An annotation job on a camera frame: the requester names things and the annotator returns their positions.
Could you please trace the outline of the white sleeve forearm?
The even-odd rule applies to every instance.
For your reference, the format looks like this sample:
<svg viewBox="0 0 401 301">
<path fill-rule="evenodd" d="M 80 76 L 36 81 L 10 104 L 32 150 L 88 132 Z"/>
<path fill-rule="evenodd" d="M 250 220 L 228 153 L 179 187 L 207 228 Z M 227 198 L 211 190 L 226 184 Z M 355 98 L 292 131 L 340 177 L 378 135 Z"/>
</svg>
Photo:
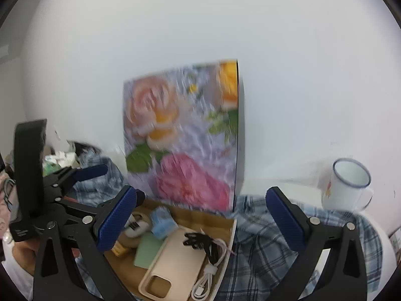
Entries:
<svg viewBox="0 0 401 301">
<path fill-rule="evenodd" d="M 7 289 L 18 300 L 33 299 L 33 276 L 24 270 L 11 253 L 5 253 L 1 262 L 1 278 Z"/>
</svg>

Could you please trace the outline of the person left hand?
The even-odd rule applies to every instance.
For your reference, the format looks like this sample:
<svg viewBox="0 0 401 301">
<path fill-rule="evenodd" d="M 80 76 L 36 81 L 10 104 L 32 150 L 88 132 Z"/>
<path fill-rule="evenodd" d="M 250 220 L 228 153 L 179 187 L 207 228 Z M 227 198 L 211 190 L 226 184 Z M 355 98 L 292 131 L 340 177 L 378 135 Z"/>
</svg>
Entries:
<svg viewBox="0 0 401 301">
<path fill-rule="evenodd" d="M 39 247 L 39 239 L 29 239 L 22 242 L 16 242 L 12 248 L 12 255 L 18 265 L 31 276 L 33 276 L 35 272 Z"/>
</svg>

